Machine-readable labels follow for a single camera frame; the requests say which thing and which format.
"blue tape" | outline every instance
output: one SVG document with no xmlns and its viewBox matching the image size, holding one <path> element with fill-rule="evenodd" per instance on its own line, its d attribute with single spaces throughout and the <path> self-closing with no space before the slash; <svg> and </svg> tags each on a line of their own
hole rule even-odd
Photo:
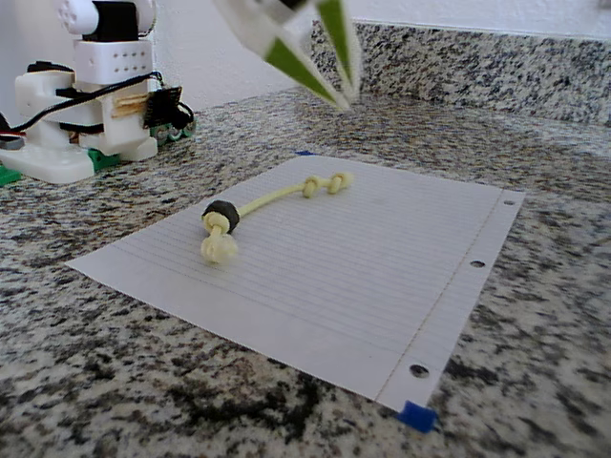
<svg viewBox="0 0 611 458">
<path fill-rule="evenodd" d="M 431 432 L 434 427 L 437 413 L 431 408 L 421 407 L 407 401 L 403 411 L 396 418 L 400 422 L 426 434 Z"/>
</svg>

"lined paper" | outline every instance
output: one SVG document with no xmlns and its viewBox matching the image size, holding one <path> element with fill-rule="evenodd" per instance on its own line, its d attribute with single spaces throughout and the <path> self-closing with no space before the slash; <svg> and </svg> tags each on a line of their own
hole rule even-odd
<svg viewBox="0 0 611 458">
<path fill-rule="evenodd" d="M 336 172 L 355 174 L 352 187 L 275 201 L 241 221 L 231 262 L 202 259 L 200 216 L 212 200 L 241 206 Z M 522 200 L 491 186 L 302 156 L 68 265 L 400 410 L 429 400 Z M 413 364 L 429 376 L 414 377 Z"/>
</svg>

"yellow rope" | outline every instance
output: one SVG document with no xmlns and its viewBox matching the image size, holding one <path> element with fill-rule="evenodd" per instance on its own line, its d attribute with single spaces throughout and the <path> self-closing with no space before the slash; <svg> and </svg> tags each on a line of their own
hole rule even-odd
<svg viewBox="0 0 611 458">
<path fill-rule="evenodd" d="M 286 186 L 283 189 L 269 193 L 262 198 L 257 198 L 238 209 L 240 219 L 267 205 L 278 198 L 289 194 L 302 192 L 305 198 L 313 197 L 320 188 L 327 188 L 329 194 L 337 194 L 340 190 L 347 188 L 354 181 L 351 173 L 338 173 L 331 178 L 320 178 L 312 176 L 303 183 Z M 229 220 L 220 213 L 210 212 L 203 217 L 203 225 L 209 234 L 201 243 L 201 254 L 210 262 L 224 262 L 238 252 L 238 245 L 229 232 Z"/>
</svg>

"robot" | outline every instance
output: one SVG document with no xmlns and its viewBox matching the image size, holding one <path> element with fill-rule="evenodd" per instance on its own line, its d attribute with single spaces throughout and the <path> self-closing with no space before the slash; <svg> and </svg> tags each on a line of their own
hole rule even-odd
<svg viewBox="0 0 611 458">
<path fill-rule="evenodd" d="M 265 62 L 340 110 L 356 99 L 360 51 L 342 0 L 214 2 L 242 44 Z M 325 81 L 284 29 L 307 4 L 318 11 L 336 50 L 342 91 Z M 196 120 L 180 102 L 181 88 L 166 87 L 153 68 L 147 36 L 156 23 L 155 0 L 53 5 L 64 28 L 76 35 L 74 68 L 38 61 L 16 78 L 17 106 L 30 120 L 10 127 L 0 115 L 0 162 L 12 171 L 9 177 L 72 183 L 107 165 L 153 157 L 163 142 L 194 132 Z M 152 89 L 152 80 L 159 87 Z M 1 175 L 0 185 L 7 182 Z"/>
</svg>

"rope toy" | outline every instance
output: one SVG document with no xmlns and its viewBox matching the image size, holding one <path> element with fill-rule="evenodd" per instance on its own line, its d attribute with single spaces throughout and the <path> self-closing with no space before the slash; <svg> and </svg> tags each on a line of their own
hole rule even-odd
<svg viewBox="0 0 611 458">
<path fill-rule="evenodd" d="M 238 253 L 238 244 L 231 237 L 231 233 L 240 220 L 277 198 L 296 192 L 301 192 L 305 198 L 312 198 L 321 188 L 327 188 L 327 192 L 334 195 L 350 186 L 353 181 L 354 175 L 348 172 L 337 173 L 331 178 L 312 176 L 303 183 L 279 189 L 240 208 L 226 200 L 215 200 L 201 215 L 203 227 L 208 233 L 208 237 L 201 243 L 201 255 L 205 260 L 214 263 L 226 262 L 235 256 Z"/>
</svg>

